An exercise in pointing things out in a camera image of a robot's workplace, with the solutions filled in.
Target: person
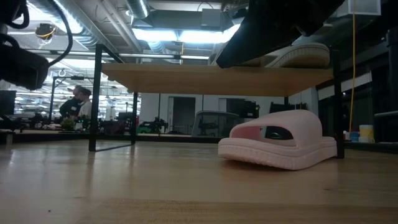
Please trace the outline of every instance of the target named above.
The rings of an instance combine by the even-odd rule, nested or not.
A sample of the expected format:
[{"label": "person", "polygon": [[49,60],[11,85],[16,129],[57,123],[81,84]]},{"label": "person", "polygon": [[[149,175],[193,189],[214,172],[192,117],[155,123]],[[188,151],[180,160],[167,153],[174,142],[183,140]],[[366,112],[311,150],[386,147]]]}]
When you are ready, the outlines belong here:
[{"label": "person", "polygon": [[60,114],[62,118],[69,118],[71,116],[77,116],[79,114],[81,100],[79,100],[78,95],[82,88],[83,87],[81,87],[80,85],[75,86],[75,88],[73,89],[74,97],[66,101],[60,107]]},{"label": "person", "polygon": [[89,119],[91,116],[91,101],[90,101],[90,96],[91,96],[91,91],[87,90],[86,88],[82,88],[79,92],[79,100],[81,100],[80,103],[80,111],[79,111],[79,117],[83,118],[85,117],[86,119]]}]

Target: yellow cable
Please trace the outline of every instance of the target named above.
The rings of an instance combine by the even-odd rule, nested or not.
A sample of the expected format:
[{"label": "yellow cable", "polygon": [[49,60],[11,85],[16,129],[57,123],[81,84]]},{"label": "yellow cable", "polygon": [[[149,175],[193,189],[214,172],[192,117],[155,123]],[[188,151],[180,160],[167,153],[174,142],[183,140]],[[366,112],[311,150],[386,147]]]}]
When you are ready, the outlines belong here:
[{"label": "yellow cable", "polygon": [[353,8],[353,88],[351,90],[351,111],[349,113],[349,132],[353,130],[353,111],[354,111],[354,88],[355,88],[355,74],[356,74],[356,24],[355,24],[355,11],[356,11],[356,0],[354,0]]},{"label": "yellow cable", "polygon": [[44,35],[37,35],[36,34],[36,36],[37,37],[48,37],[49,35],[53,34],[54,32],[55,32],[55,28],[51,32],[49,32],[48,34],[44,34]]}]

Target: ceiling light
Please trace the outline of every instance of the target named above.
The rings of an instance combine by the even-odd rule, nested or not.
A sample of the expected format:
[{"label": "ceiling light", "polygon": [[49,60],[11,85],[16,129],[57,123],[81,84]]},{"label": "ceiling light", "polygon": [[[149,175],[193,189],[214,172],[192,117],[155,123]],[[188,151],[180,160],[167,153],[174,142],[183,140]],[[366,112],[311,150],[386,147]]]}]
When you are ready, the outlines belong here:
[{"label": "ceiling light", "polygon": [[143,30],[133,29],[137,39],[144,41],[177,41],[173,30]]},{"label": "ceiling light", "polygon": [[[21,93],[17,92],[17,95],[30,95],[30,96],[51,96],[51,93]],[[73,94],[63,94],[63,93],[54,93],[54,96],[73,96]]]},{"label": "ceiling light", "polygon": [[181,55],[181,59],[209,60],[209,56]]},{"label": "ceiling light", "polygon": [[221,43],[222,38],[222,32],[186,30],[182,32],[179,41],[193,44],[212,44]]},{"label": "ceiling light", "polygon": [[104,73],[101,73],[101,80],[108,80],[108,76]]},{"label": "ceiling light", "polygon": [[161,59],[174,59],[174,55],[163,55],[163,54],[119,54],[119,56],[132,56],[139,58],[161,58]]},{"label": "ceiling light", "polygon": [[64,84],[64,85],[70,85],[70,83],[65,82],[63,80],[59,80],[59,79],[57,79],[56,82],[59,82],[60,84]]},{"label": "ceiling light", "polygon": [[204,30],[183,31],[179,41],[193,44],[219,44],[228,42],[241,25],[235,25],[224,32],[211,32]]}]

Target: door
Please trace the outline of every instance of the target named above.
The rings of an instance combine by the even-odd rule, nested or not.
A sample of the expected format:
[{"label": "door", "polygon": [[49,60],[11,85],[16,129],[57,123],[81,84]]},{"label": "door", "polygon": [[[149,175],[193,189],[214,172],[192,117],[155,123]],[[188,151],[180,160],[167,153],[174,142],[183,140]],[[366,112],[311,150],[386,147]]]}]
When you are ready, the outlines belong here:
[{"label": "door", "polygon": [[196,98],[174,97],[173,105],[173,130],[182,134],[192,133],[195,122]]}]

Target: yellow container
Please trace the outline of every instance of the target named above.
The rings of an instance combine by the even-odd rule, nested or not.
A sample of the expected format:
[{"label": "yellow container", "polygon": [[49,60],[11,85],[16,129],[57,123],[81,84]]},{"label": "yellow container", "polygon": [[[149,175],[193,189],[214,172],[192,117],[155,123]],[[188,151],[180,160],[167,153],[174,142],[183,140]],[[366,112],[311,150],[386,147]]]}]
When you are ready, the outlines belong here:
[{"label": "yellow container", "polygon": [[373,125],[359,125],[359,135],[361,137],[374,139]]}]

